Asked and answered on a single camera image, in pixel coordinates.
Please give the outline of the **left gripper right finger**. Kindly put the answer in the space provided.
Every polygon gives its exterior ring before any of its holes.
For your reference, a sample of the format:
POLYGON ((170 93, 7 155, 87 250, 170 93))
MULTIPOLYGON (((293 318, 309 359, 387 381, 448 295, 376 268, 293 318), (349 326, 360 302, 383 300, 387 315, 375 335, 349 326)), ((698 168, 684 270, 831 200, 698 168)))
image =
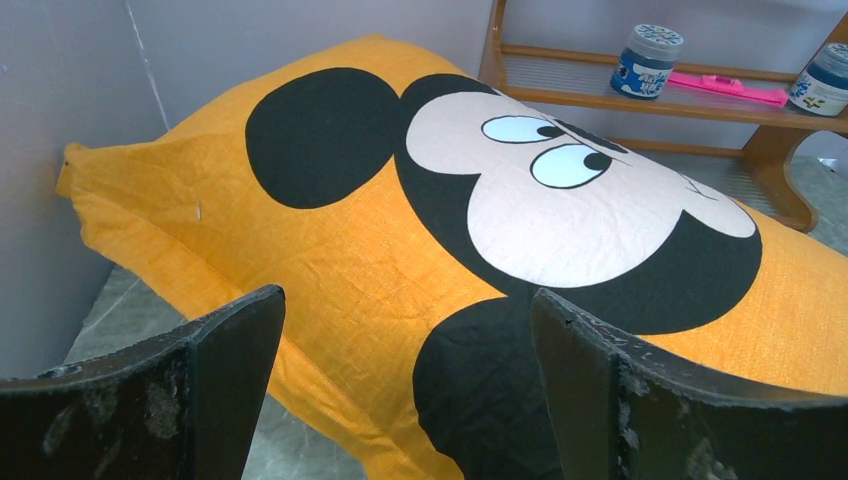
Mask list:
POLYGON ((847 401, 707 368, 548 291, 532 333, 567 479, 843 479, 847 401))

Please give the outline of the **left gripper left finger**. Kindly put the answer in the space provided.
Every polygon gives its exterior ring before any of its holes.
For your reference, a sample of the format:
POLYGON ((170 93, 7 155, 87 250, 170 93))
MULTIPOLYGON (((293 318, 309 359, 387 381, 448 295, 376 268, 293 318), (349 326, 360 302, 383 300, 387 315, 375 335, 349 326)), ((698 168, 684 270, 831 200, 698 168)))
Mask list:
POLYGON ((116 352, 1 383, 5 479, 238 479, 285 296, 261 287, 116 352))

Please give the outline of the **orange Mickey Mouse pillowcase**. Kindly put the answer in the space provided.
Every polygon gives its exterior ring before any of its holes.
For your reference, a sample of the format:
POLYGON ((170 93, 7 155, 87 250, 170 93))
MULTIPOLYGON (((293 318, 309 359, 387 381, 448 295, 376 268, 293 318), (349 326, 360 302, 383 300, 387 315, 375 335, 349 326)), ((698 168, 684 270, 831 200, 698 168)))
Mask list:
POLYGON ((269 392, 372 479, 561 476, 541 288, 708 368, 847 392, 844 255, 382 36, 155 141, 71 143, 57 190, 186 317, 283 287, 269 392))

